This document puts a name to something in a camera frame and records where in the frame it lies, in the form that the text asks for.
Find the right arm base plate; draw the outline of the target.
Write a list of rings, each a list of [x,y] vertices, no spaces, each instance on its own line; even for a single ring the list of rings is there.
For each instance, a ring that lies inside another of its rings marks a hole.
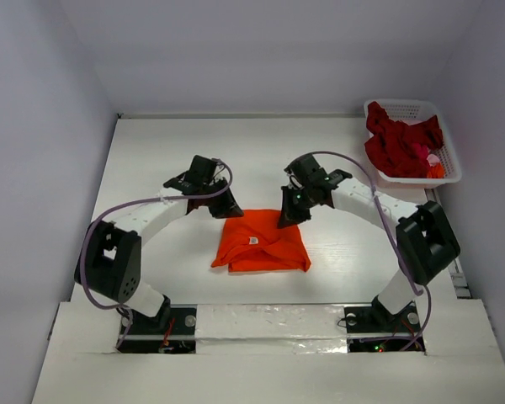
[[[375,305],[345,306],[337,326],[347,334],[350,353],[426,351],[414,302],[395,315]]]

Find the orange t shirt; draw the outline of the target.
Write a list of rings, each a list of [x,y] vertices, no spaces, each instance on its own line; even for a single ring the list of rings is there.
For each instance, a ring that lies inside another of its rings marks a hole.
[[[279,228],[279,217],[278,210],[262,209],[226,219],[211,266],[230,273],[308,271],[311,260],[300,228]]]

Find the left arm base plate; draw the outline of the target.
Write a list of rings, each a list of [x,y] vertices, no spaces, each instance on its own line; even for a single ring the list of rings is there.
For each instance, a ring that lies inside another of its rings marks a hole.
[[[162,325],[156,317],[135,312],[118,351],[123,354],[194,354],[196,317],[197,306],[172,306],[169,315],[161,318]]]

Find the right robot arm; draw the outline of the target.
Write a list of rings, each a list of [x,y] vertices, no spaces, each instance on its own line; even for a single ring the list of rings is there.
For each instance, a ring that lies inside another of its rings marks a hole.
[[[294,159],[286,168],[279,228],[311,218],[311,209],[327,206],[355,215],[383,229],[399,269],[372,300],[365,320],[381,330],[393,328],[401,313],[428,284],[460,255],[460,244],[440,204],[421,205],[382,194],[374,182],[362,183],[341,169],[327,172],[314,153]]]

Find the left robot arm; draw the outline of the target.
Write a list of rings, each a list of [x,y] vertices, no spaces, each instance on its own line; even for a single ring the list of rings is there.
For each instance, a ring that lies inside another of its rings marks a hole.
[[[167,180],[151,198],[111,207],[89,226],[75,281],[101,311],[117,310],[150,332],[164,330],[170,300],[142,278],[142,249],[169,224],[199,208],[215,219],[244,215],[232,192],[233,172],[221,159],[196,155],[189,169]]]

